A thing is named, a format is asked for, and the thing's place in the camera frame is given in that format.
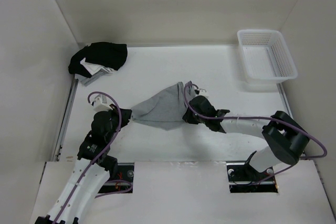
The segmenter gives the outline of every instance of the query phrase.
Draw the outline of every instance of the mesh basket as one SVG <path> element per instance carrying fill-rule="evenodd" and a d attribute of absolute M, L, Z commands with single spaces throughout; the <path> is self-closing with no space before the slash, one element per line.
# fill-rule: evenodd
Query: mesh basket
<path fill-rule="evenodd" d="M 292 56 L 279 31 L 240 30 L 239 55 L 247 82 L 281 83 L 298 76 Z"/>

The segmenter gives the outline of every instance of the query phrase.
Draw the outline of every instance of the gray fabric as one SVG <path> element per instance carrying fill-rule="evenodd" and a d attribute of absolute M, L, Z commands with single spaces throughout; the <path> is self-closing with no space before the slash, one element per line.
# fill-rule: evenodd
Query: gray fabric
<path fill-rule="evenodd" d="M 85 87 L 96 81 L 101 76 L 104 76 L 105 74 L 108 74 L 104 70 L 100 70 L 97 73 L 95 73 L 91 78 L 86 78 L 84 76 L 81 76 L 80 74 L 75 74 L 75 79 L 79 80 Z"/>
<path fill-rule="evenodd" d="M 183 99 L 183 89 L 183 83 L 179 82 L 134 106 L 132 108 L 134 121 L 164 130 L 181 126 L 182 117 L 187 110 Z M 194 89 L 188 88 L 187 99 L 190 100 L 195 96 Z"/>

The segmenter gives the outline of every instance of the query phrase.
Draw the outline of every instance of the white table surface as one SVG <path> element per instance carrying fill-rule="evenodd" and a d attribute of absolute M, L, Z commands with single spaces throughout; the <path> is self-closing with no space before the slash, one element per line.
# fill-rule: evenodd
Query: white table surface
<path fill-rule="evenodd" d="M 90 130 L 94 111 L 87 102 L 92 91 L 103 91 L 129 109 L 179 81 L 192 80 L 210 94 L 216 109 L 234 113 L 272 115 L 285 110 L 277 86 L 250 86 L 244 81 L 235 46 L 128 48 L 125 65 L 88 87 L 78 84 L 60 156 L 76 159 Z M 111 146 L 119 162 L 245 160 L 266 141 L 241 134 L 221 134 L 204 125 L 185 124 L 165 131 L 130 122 Z"/>
<path fill-rule="evenodd" d="M 54 205 L 72 168 L 47 163 L 30 224 Z M 80 224 L 335 224 L 313 161 L 276 180 L 278 194 L 231 194 L 225 162 L 136 162 L 133 193 L 96 199 Z"/>

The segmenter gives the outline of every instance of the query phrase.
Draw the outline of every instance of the pile of clothes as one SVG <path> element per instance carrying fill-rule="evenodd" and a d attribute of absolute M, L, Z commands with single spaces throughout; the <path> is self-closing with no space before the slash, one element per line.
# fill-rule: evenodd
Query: pile of clothes
<path fill-rule="evenodd" d="M 70 61 L 69 73 L 87 86 L 105 74 L 121 68 L 127 59 L 127 45 L 109 42 L 92 43 L 78 51 Z"/>

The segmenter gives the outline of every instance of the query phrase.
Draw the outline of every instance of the white wall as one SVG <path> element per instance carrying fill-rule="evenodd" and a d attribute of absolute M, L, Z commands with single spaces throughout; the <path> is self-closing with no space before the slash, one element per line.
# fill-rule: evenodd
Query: white wall
<path fill-rule="evenodd" d="M 285 83 L 289 104 L 294 118 L 329 151 L 317 163 L 335 210 L 336 0 L 298 0 L 281 31 L 299 72 Z M 314 144 L 307 152 L 321 153 Z"/>
<path fill-rule="evenodd" d="M 79 42 L 237 42 L 243 28 L 279 30 L 297 0 L 57 0 Z"/>
<path fill-rule="evenodd" d="M 28 223 L 78 50 L 54 0 L 0 0 L 0 218 Z"/>

